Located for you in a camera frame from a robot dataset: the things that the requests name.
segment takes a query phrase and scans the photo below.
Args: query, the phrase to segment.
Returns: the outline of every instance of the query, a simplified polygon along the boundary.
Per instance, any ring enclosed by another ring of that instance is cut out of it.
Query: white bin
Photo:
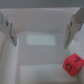
[[[67,49],[63,45],[66,25],[78,9],[1,9],[13,23],[18,44],[1,34],[0,84],[84,84],[84,69],[71,77],[62,67],[74,53],[84,59],[84,27]]]

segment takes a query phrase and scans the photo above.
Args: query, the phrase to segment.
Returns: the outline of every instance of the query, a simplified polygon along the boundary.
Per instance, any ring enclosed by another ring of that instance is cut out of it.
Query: red block
[[[63,68],[71,76],[74,76],[82,70],[83,64],[84,64],[83,59],[77,54],[73,54],[65,59]]]

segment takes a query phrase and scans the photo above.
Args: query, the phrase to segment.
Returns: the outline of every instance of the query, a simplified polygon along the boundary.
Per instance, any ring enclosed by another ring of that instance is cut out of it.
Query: bin floor
[[[79,42],[73,40],[64,49],[62,33],[22,32],[17,38],[17,47],[8,40],[5,44],[2,74],[6,84],[10,79],[15,84],[80,84],[79,75],[71,77],[62,67],[65,58],[74,53],[83,57]]]

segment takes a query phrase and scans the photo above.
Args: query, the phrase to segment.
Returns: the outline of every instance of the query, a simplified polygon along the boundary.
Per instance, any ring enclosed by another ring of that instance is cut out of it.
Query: white rectangle
[[[78,84],[77,76],[70,76],[62,64],[33,65],[20,67],[20,84],[70,83]]]
[[[56,45],[55,36],[27,35],[28,45]]]

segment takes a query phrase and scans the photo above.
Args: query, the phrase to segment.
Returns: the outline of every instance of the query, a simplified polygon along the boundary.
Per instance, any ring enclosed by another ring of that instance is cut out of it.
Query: red cube
[[[84,64],[83,59],[77,54],[73,54],[65,59],[63,68],[71,76],[74,76],[82,70],[83,64]]]

